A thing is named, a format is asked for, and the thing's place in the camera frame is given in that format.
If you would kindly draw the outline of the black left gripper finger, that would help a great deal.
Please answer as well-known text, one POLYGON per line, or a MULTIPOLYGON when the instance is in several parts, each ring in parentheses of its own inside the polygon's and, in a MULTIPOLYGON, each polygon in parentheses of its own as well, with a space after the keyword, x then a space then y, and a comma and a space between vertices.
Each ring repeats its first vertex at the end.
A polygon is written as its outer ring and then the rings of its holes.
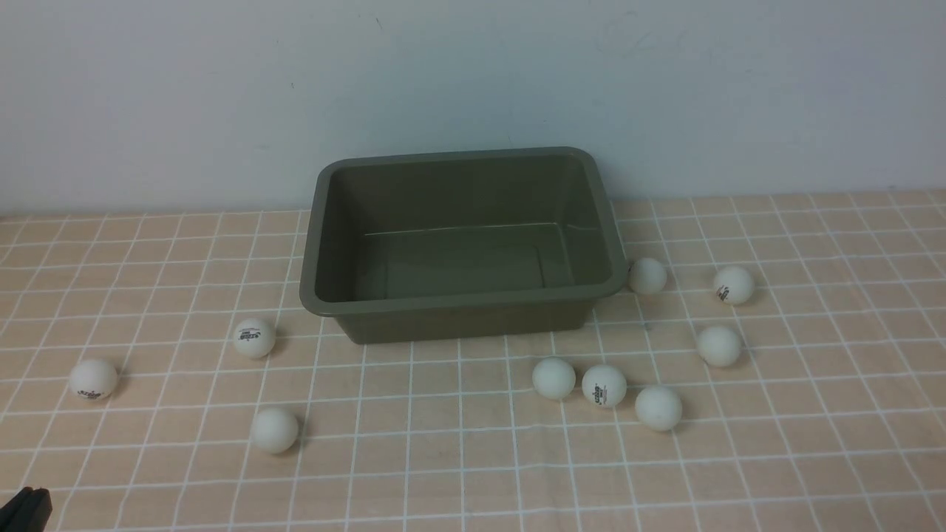
POLYGON ((1 531, 43 532, 52 514, 50 491, 22 488, 1 508, 1 531))

